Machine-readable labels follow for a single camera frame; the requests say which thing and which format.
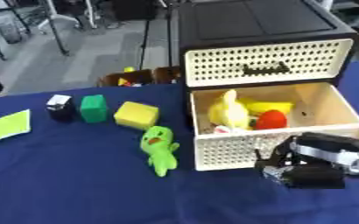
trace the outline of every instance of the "drawer handle slot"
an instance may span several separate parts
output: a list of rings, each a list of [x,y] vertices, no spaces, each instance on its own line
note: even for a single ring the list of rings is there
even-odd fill
[[[247,64],[243,65],[243,74],[285,74],[288,72],[290,68],[283,61],[279,61],[277,67],[250,68]]]

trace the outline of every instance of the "yellow banana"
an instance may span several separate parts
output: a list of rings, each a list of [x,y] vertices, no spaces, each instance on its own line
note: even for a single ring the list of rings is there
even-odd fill
[[[283,114],[287,115],[292,110],[294,104],[288,101],[255,101],[253,99],[243,97],[239,99],[251,116],[260,116],[268,110],[276,109]]]

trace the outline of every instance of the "green cube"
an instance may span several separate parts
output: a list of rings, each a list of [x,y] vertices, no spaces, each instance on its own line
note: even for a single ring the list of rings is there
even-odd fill
[[[88,95],[81,101],[80,113],[86,123],[101,123],[106,121],[108,106],[103,95]]]

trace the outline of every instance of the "perforated panel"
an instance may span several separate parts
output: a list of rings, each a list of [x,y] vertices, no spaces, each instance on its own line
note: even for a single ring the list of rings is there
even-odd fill
[[[334,78],[352,39],[193,50],[185,55],[187,85],[218,85]]]
[[[255,149],[263,158],[269,158],[273,149],[289,136],[303,132],[319,132],[344,137],[359,137],[359,123],[308,127],[298,129],[275,129],[273,133],[250,135],[212,135],[196,137],[195,163],[198,171],[226,170],[254,167],[257,161]]]
[[[197,170],[222,170],[253,167],[255,149],[269,158],[271,149],[286,140],[289,134],[230,136],[197,140]]]

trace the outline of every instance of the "yellow sponge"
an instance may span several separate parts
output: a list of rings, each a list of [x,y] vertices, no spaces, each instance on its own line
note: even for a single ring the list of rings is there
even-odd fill
[[[114,119],[119,125],[139,130],[147,130],[155,125],[158,116],[159,108],[133,101],[126,101],[114,114]]]

